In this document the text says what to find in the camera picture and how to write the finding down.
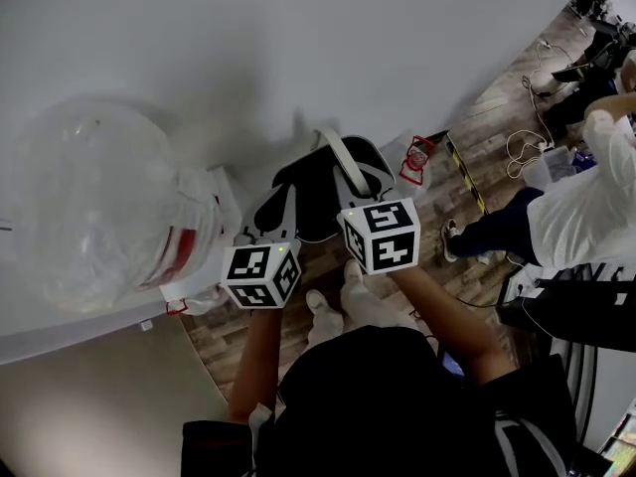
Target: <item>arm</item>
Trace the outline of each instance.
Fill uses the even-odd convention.
[[[629,59],[620,70],[620,80],[626,93],[634,91],[634,86],[636,86],[636,64]]]
[[[596,100],[585,110],[585,120],[587,120],[587,117],[592,111],[597,109],[607,111],[612,116],[614,122],[617,122],[623,116],[636,112],[636,93],[610,95]]]
[[[391,273],[439,343],[483,385],[515,371],[493,331],[418,267]]]
[[[276,406],[282,309],[256,309],[249,320],[247,343],[232,387],[230,421],[247,424],[261,403]]]

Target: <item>yellow and black tape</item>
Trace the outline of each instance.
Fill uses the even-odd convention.
[[[459,173],[461,173],[461,176],[464,179],[464,183],[466,184],[466,188],[468,189],[468,191],[470,191],[470,194],[473,195],[475,202],[477,202],[479,210],[484,216],[490,214],[488,212],[488,209],[486,208],[486,202],[484,202],[481,194],[479,194],[477,186],[475,185],[473,178],[470,176],[468,168],[466,168],[466,165],[464,164],[464,160],[461,158],[461,155],[459,155],[459,152],[457,151],[457,147],[455,147],[453,140],[450,139],[450,134],[448,134],[448,131],[438,132],[436,134],[433,134],[432,136],[427,136],[426,139],[433,143],[435,146],[443,142],[444,148],[453,158],[455,166],[457,166]]]
[[[470,176],[470,173],[468,172],[468,168],[466,168],[466,165],[464,164],[464,161],[461,158],[461,155],[459,155],[459,152],[457,151],[457,147],[455,147],[455,144],[450,139],[450,134],[446,133],[443,141],[444,141],[444,147],[446,148],[450,156],[453,158],[455,166],[457,166],[459,173],[461,173],[461,176],[464,178],[464,184],[466,184],[466,189],[468,189],[468,191],[470,191],[470,194],[473,195],[473,198],[475,199],[475,202],[477,202],[477,206],[479,207],[479,210],[481,211],[481,213],[484,216],[487,216],[489,212],[488,212],[488,209],[486,208],[486,202],[484,202],[484,199],[482,198],[481,194],[479,193],[479,190],[477,189],[477,186],[475,185],[475,181]]]

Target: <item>dark jeans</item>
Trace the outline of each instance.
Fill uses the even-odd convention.
[[[505,250],[539,265],[530,238],[528,203],[543,193],[532,187],[522,189],[506,208],[484,216],[468,225],[460,236],[453,237],[448,242],[448,250],[462,258],[489,250]]]
[[[616,86],[611,79],[584,81],[577,91],[544,113],[544,122],[557,135],[563,134],[566,124],[581,122],[585,118],[585,110],[593,102],[616,93]]]

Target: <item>wooden floor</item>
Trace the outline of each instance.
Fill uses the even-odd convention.
[[[589,45],[592,35],[591,27],[581,23],[571,13],[563,11],[541,37],[563,47],[576,59]],[[589,37],[584,37],[579,27]],[[534,83],[547,80],[550,71],[562,69],[569,63],[559,50],[548,52],[542,49],[542,56],[546,69],[533,77]],[[528,75],[537,66],[537,42],[533,42],[471,107],[466,108],[464,115],[458,115],[456,123],[450,127],[452,139],[490,211],[503,208],[524,186],[522,180],[511,180],[506,174],[506,138],[520,129],[545,134],[535,116],[528,91],[521,85],[522,75]],[[563,98],[571,90],[571,87],[566,87],[556,95],[555,100]],[[547,109],[552,102],[538,101],[539,110]],[[524,136],[517,136],[511,140],[513,154],[519,153],[523,139]],[[483,265],[475,259],[449,264],[443,259],[439,240],[439,229],[443,222],[453,217],[461,228],[477,220],[480,213],[445,151],[437,150],[430,166],[433,184],[425,197],[415,200],[421,221],[420,266],[453,295],[478,305],[493,304],[497,301],[501,283],[511,270],[511,265],[502,253],[496,253],[489,265]],[[283,317],[281,377],[307,344],[312,318],[305,305],[305,292],[316,288],[327,296],[332,306],[339,307],[339,290],[344,282],[342,267],[348,259],[341,238],[302,247],[299,256],[304,271],[301,291],[294,294],[285,307]],[[390,279],[374,276],[367,280],[373,291],[397,309],[411,311],[412,308]],[[489,323],[497,324],[493,310],[481,309],[478,312]],[[226,397],[239,364],[248,319],[247,312],[231,304],[204,316],[182,317],[199,356]],[[503,328],[498,330],[502,343],[508,345],[506,331]]]

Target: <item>black and white marker cube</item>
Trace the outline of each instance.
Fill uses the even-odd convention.
[[[238,307],[281,308],[300,278],[300,266],[288,242],[228,247],[222,278]]]
[[[411,198],[342,211],[347,248],[369,274],[417,265],[419,218]]]

